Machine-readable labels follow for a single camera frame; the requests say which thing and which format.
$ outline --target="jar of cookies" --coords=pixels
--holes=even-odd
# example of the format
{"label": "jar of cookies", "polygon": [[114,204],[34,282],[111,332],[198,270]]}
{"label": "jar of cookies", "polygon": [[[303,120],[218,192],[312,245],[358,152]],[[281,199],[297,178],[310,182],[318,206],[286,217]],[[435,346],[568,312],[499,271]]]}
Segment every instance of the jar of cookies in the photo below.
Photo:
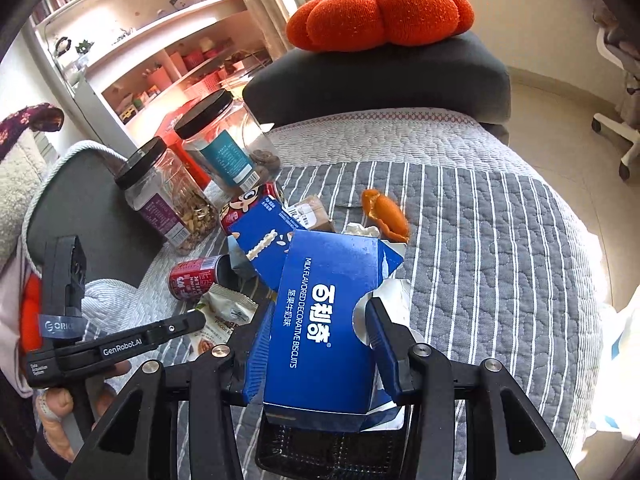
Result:
{"label": "jar of cookies", "polygon": [[218,90],[174,126],[183,147],[229,196],[274,180],[280,158],[242,100]]}
{"label": "jar of cookies", "polygon": [[179,254],[189,254],[217,225],[215,208],[160,137],[131,155],[115,181],[129,206]]}

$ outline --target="cardboard box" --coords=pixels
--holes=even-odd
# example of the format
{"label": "cardboard box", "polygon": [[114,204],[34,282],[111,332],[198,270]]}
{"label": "cardboard box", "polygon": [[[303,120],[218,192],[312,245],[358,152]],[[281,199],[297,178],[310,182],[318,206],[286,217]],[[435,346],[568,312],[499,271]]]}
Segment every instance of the cardboard box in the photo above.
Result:
{"label": "cardboard box", "polygon": [[309,231],[335,233],[334,225],[316,195],[310,195],[297,204],[287,207],[286,211]]}
{"label": "cardboard box", "polygon": [[377,238],[296,232],[271,326],[264,391],[270,422],[353,432],[397,415],[378,409],[390,399],[375,380],[371,348],[354,332],[353,310],[401,263]]}
{"label": "cardboard box", "polygon": [[293,233],[305,228],[282,209],[282,204],[265,195],[229,229],[262,280],[278,290]]}

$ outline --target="fluffy white cushion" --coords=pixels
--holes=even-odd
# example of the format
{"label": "fluffy white cushion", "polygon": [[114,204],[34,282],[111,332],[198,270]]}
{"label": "fluffy white cushion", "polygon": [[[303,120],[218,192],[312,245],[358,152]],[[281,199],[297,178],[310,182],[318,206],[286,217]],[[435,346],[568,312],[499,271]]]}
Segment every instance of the fluffy white cushion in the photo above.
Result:
{"label": "fluffy white cushion", "polygon": [[22,220],[46,167],[29,130],[22,133],[0,163],[0,270],[14,252]]}

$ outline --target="striped bed sheet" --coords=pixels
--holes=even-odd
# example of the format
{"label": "striped bed sheet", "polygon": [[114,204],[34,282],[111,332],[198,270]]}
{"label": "striped bed sheet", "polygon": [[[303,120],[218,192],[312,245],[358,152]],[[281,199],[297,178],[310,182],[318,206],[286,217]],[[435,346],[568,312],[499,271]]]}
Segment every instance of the striped bed sheet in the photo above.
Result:
{"label": "striped bed sheet", "polygon": [[[582,444],[601,348],[594,262],[586,230],[533,168],[463,114],[434,109],[376,110],[275,130],[290,203],[320,197],[337,231],[365,222],[364,189],[399,203],[411,226],[396,278],[411,283],[411,326],[449,358],[499,359],[514,375],[568,454]],[[197,255],[226,250],[214,232]],[[163,248],[118,329],[184,309],[164,283],[176,258]],[[260,298],[257,280],[242,291]],[[98,322],[88,336],[100,330]],[[134,360],[183,362],[187,338]],[[127,377],[116,382],[122,386]],[[254,462],[261,395],[233,410],[247,479],[271,479]],[[466,469],[465,411],[456,406],[454,478]],[[188,406],[178,414],[178,475],[189,477]]]}

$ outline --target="black jar lid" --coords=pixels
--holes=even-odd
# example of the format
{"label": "black jar lid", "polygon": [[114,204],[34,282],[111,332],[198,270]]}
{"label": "black jar lid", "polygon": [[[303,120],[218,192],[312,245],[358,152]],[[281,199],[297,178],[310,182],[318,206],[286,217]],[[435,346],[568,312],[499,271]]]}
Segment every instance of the black jar lid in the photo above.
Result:
{"label": "black jar lid", "polygon": [[182,140],[187,140],[215,120],[233,102],[229,90],[217,90],[208,95],[175,123],[174,131]]}
{"label": "black jar lid", "polygon": [[146,142],[124,163],[116,175],[116,185],[121,190],[129,189],[145,176],[165,151],[166,143],[160,137]]}

